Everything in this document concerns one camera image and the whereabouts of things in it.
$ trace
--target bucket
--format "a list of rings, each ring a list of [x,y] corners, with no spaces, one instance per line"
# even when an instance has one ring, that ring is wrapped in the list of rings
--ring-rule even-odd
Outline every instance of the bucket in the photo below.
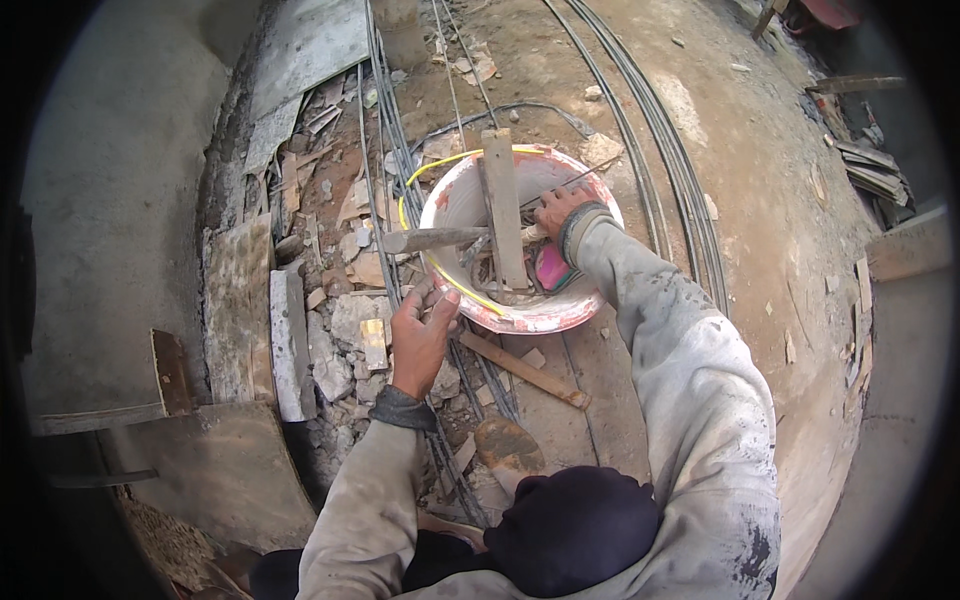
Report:
[[[521,203],[588,171],[580,161],[539,144],[515,145],[514,150],[516,192]],[[541,151],[541,154],[530,151]],[[466,156],[440,179],[423,207],[420,228],[474,227],[486,221],[476,163],[479,156],[482,154]],[[576,184],[592,191],[600,202],[607,205],[616,222],[623,225],[623,216],[613,194],[595,173],[586,175]],[[426,254],[430,259],[428,262],[433,265],[431,275],[436,286],[442,290],[460,290],[460,312],[496,333],[563,331],[585,322],[605,303],[600,291],[589,277],[584,276],[553,297],[538,297],[518,306],[499,304],[472,286],[469,273],[460,266],[454,247]]]

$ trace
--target sleeve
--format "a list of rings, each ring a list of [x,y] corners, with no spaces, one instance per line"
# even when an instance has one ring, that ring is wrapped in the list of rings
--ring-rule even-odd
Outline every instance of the sleeve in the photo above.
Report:
[[[636,591],[769,597],[780,563],[776,420],[750,350],[699,285],[606,210],[564,232],[567,261],[616,309],[646,420],[662,522]]]
[[[402,407],[399,413],[384,411],[383,399],[381,393],[380,410],[371,411],[370,428],[337,472],[303,548],[298,600],[383,600],[400,594],[417,544],[416,489],[425,439],[410,428],[417,418],[398,418]],[[377,420],[379,413],[386,416]]]

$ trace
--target worker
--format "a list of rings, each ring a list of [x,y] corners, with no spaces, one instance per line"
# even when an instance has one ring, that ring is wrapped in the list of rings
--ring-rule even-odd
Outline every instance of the worker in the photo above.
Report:
[[[475,440],[514,495],[502,521],[471,533],[418,517],[424,432],[437,427],[424,399],[460,300],[425,283],[391,320],[394,381],[366,436],[340,467],[306,547],[267,555],[252,573],[256,600],[772,595],[775,418],[747,345],[699,285],[624,233],[589,192],[557,189],[542,202],[538,223],[616,310],[652,482],[600,467],[547,475],[530,434],[493,418]],[[604,360],[584,367],[603,369]]]

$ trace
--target left hand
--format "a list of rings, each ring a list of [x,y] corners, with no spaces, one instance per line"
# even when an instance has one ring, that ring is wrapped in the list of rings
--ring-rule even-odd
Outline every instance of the left hand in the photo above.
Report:
[[[423,310],[433,306],[425,321]],[[454,317],[460,306],[460,292],[441,294],[433,289],[427,276],[407,294],[403,304],[390,319],[394,339],[394,387],[424,400],[433,387],[446,352],[446,332],[455,327]]]

